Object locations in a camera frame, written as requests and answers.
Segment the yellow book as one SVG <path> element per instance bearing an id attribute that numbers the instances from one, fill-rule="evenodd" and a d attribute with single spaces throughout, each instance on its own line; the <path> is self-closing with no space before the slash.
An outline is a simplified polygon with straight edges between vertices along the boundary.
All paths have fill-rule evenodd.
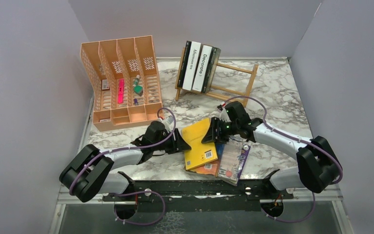
<path id="1" fill-rule="evenodd" d="M 210 118 L 205 118 L 182 129 L 182 138 L 191 147 L 184 153 L 187 171 L 218 159 L 215 143 L 202 143 L 209 127 Z"/>

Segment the small red white box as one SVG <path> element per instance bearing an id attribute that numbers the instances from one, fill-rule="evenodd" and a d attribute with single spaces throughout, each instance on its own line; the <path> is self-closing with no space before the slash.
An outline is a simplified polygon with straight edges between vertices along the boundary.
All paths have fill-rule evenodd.
<path id="1" fill-rule="evenodd" d="M 101 85 L 102 85 L 102 86 L 101 86 L 101 89 L 102 89 L 102 90 L 109 90 L 109 88 L 110 88 L 107 79 L 102 80 Z"/>

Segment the dark green book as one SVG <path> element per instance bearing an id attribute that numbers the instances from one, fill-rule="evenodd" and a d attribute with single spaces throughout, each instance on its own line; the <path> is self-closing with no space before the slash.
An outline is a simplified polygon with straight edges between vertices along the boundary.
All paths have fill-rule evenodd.
<path id="1" fill-rule="evenodd" d="M 211 84 L 213 81 L 213 77 L 215 74 L 215 69 L 217 67 L 218 59 L 221 53 L 221 49 L 218 47 L 213 47 L 210 54 L 210 60 L 207 65 L 207 70 L 203 82 L 203 86 L 201 89 L 201 93 L 206 94 L 209 92 L 211 88 Z"/>

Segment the orange plastic file organizer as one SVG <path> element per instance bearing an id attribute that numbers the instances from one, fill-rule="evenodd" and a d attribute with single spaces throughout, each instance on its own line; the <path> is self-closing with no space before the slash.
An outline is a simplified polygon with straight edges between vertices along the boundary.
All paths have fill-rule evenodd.
<path id="1" fill-rule="evenodd" d="M 150 124 L 164 113 L 160 77 L 152 36 L 111 39 L 82 43 L 80 57 L 94 91 L 93 125 L 111 131 Z M 140 75 L 143 95 L 133 91 Z M 124 103 L 117 103 L 118 81 L 124 78 Z M 109 90 L 102 90 L 107 79 Z"/>

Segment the black Moon and Sixpence book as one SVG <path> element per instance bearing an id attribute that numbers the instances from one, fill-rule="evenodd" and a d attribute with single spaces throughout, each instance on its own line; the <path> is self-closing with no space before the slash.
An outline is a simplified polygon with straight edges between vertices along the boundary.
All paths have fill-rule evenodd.
<path id="1" fill-rule="evenodd" d="M 184 82 L 184 77 L 185 77 L 185 73 L 186 73 L 186 69 L 187 69 L 188 56 L 189 56 L 189 52 L 190 52 L 191 43 L 192 43 L 192 41 L 189 41 L 189 40 L 186 41 L 185 50 L 184 50 L 183 57 L 182 57 L 182 62 L 181 62 L 181 69 L 180 69 L 180 73 L 179 73 L 178 81 L 177 81 L 177 87 L 178 88 L 183 87 L 183 82 Z"/>

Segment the blue orange book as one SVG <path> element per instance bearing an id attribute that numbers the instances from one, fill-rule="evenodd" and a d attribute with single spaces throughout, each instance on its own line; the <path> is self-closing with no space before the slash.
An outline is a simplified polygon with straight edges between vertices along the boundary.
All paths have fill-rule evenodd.
<path id="1" fill-rule="evenodd" d="M 216 153 L 217 153 L 217 156 L 218 156 L 218 159 L 216 161 L 204 164 L 204 165 L 202 165 L 200 167 L 197 167 L 195 169 L 191 169 L 191 170 L 184 169 L 184 171 L 187 174 L 192 174 L 192 175 L 205 176 L 205 177 L 215 177 L 216 174 L 217 174 L 217 170 L 220 166 L 220 161 L 222 159 L 225 144 L 216 144 L 215 146 L 216 146 Z"/>

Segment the white Decorate Furniture book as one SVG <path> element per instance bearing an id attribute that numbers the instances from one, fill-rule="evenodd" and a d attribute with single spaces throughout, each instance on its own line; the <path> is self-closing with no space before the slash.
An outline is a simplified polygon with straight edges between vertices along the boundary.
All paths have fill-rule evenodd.
<path id="1" fill-rule="evenodd" d="M 209 62 L 210 55 L 212 54 L 212 46 L 203 45 L 201 50 L 201 56 L 198 61 L 198 67 L 192 86 L 193 91 L 201 92 L 204 83 L 206 70 Z"/>

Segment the black metal base rail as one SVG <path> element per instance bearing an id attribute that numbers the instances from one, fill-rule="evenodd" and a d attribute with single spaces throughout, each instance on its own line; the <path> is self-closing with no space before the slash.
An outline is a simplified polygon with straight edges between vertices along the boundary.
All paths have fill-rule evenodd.
<path id="1" fill-rule="evenodd" d="M 244 179 L 237 185 L 221 180 L 137 180 L 123 172 L 108 176 L 107 164 L 85 172 L 73 187 L 72 194 L 88 202 L 98 194 L 103 202 L 114 204 L 114 212 L 130 218 L 136 212 L 215 212 L 268 211 L 279 216 L 283 200 L 293 199 L 286 190 L 275 191 L 264 179 Z"/>

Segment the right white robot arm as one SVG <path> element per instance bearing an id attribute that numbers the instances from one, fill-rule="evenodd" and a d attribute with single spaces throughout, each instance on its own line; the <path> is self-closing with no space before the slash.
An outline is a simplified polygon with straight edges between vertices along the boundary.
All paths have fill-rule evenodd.
<path id="1" fill-rule="evenodd" d="M 233 135 L 246 141 L 270 146 L 297 162 L 297 166 L 271 172 L 263 179 L 262 194 L 274 198 L 289 188 L 307 188 L 321 193 L 328 185 L 338 183 L 343 169 L 329 142 L 321 136 L 306 138 L 269 125 L 263 118 L 250 118 L 238 102 L 222 104 L 220 117 L 210 120 L 202 143 L 227 143 Z"/>

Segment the pink highlighter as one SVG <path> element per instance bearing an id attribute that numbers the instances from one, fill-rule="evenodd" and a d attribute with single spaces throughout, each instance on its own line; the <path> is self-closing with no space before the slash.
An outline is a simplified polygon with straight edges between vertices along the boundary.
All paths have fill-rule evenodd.
<path id="1" fill-rule="evenodd" d="M 118 104 L 123 104 L 124 103 L 124 92 L 125 92 L 125 80 L 124 78 L 121 78 L 118 81 L 118 89 L 117 89 L 117 103 Z"/>

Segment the white Afternoon tea book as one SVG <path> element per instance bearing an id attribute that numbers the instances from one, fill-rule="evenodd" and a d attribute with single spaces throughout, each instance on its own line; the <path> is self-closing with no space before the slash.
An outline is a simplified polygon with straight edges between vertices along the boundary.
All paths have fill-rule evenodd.
<path id="1" fill-rule="evenodd" d="M 195 71 L 197 68 L 197 62 L 200 57 L 202 44 L 200 42 L 192 41 L 190 45 L 190 51 L 187 60 L 187 67 L 185 71 L 184 81 L 183 81 L 183 89 L 187 91 L 191 91 L 193 86 L 193 81 L 195 77 Z"/>

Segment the wooden book rack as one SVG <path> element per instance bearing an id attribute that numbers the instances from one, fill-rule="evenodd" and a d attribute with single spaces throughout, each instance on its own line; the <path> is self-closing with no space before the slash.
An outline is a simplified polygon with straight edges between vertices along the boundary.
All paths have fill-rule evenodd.
<path id="1" fill-rule="evenodd" d="M 212 72 L 207 85 L 208 91 L 188 91 L 175 86 L 176 95 L 174 99 L 178 101 L 183 95 L 192 93 L 228 102 L 229 98 L 237 96 L 236 100 L 246 107 L 248 99 L 245 97 L 251 94 L 259 65 L 251 63 L 250 69 L 244 69 L 238 66 L 236 60 L 227 62 L 220 58 L 214 68 L 215 70 Z"/>

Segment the floral purple book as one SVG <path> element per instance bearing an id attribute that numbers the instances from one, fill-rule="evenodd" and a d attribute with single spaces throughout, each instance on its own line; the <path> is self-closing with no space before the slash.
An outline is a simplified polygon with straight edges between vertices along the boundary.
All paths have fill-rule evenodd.
<path id="1" fill-rule="evenodd" d="M 237 186 L 251 146 L 244 142 L 228 142 L 216 173 L 216 177 L 228 184 Z"/>

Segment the green glue bottle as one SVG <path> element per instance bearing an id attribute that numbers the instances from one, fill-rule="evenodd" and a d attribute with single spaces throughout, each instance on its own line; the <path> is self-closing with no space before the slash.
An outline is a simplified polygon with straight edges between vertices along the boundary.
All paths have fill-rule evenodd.
<path id="1" fill-rule="evenodd" d="M 139 85 L 140 78 L 141 78 L 140 75 L 137 75 L 135 77 L 135 79 L 133 80 L 133 83 L 132 83 L 132 87 L 133 87 L 134 93 L 136 93 L 139 96 L 142 96 L 143 95 L 143 87 L 141 85 Z"/>

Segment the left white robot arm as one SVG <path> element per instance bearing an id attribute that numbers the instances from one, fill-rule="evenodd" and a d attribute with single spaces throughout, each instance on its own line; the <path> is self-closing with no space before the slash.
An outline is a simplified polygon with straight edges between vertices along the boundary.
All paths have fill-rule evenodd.
<path id="1" fill-rule="evenodd" d="M 170 129 L 163 121 L 156 120 L 129 146 L 103 152 L 92 144 L 84 146 L 60 173 L 59 182 L 81 202 L 102 193 L 115 193 L 121 200 L 128 200 L 134 189 L 131 178 L 122 172 L 111 175 L 110 171 L 142 164 L 156 151 L 171 155 L 188 150 L 191 146 L 177 128 Z"/>

